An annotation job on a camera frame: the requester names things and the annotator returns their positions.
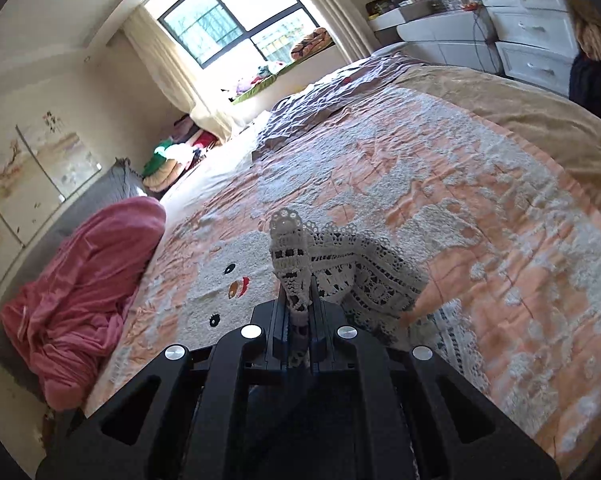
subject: gray headboard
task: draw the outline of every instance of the gray headboard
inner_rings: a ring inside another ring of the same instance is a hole
[[[128,159],[117,159],[112,168],[93,183],[43,235],[7,285],[4,302],[14,298],[23,285],[38,278],[55,256],[58,247],[79,225],[108,205],[145,194],[142,178],[130,168]],[[9,341],[0,321],[0,365],[16,382],[42,398],[38,377],[29,370]]]

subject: drawer handle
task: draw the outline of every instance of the drawer handle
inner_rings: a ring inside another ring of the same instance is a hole
[[[538,72],[545,72],[549,75],[555,75],[555,72],[550,68],[542,68],[540,66],[536,66],[533,63],[527,63],[527,66],[532,70],[537,70]]]
[[[525,25],[524,23],[520,22],[518,24],[518,26],[522,29],[522,30],[533,30],[535,32],[546,32],[545,27],[540,27],[540,25],[532,25],[531,27],[528,25]]]

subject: pink blanket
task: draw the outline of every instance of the pink blanket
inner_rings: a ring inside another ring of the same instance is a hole
[[[79,227],[40,278],[1,312],[5,331],[40,377],[48,404],[76,408],[120,338],[127,310],[165,232],[153,198],[109,206]]]

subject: beige curtain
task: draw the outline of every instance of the beige curtain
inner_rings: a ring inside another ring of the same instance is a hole
[[[143,6],[136,7],[122,30],[165,97],[221,144],[231,137],[229,101],[208,85],[202,69]]]
[[[344,59],[353,63],[380,48],[369,24],[351,0],[311,0]]]

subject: green cloth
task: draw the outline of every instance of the green cloth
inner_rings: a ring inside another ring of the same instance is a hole
[[[164,153],[165,148],[169,148],[169,146],[173,145],[173,143],[173,140],[167,139],[163,140],[163,142],[157,146],[157,148],[154,150],[154,155],[152,155],[142,170],[143,178],[153,175],[167,161],[167,159],[161,155],[161,153]]]
[[[310,57],[314,56],[314,54],[317,54],[317,53],[322,52],[322,51],[324,51],[324,50],[326,50],[328,48],[331,48],[334,45],[335,45],[335,43],[332,41],[326,47],[321,48],[320,50],[317,50],[315,52],[312,52],[309,56],[301,57],[300,59],[296,59],[293,63],[289,63],[287,66],[283,67],[280,70],[279,73],[274,74],[272,76],[269,76],[267,79],[263,79],[262,81],[260,81],[260,83],[257,83],[253,88],[251,88],[250,90],[248,90],[244,94],[240,94],[237,98],[234,99],[234,101],[232,102],[232,104],[237,105],[238,103],[242,103],[244,101],[247,101],[250,97],[254,97],[254,95],[262,92],[264,89],[269,88],[271,85],[273,85],[274,81],[276,81],[276,79],[278,79],[284,73],[287,73],[292,68],[297,67],[303,61],[305,61],[305,60],[309,59]]]

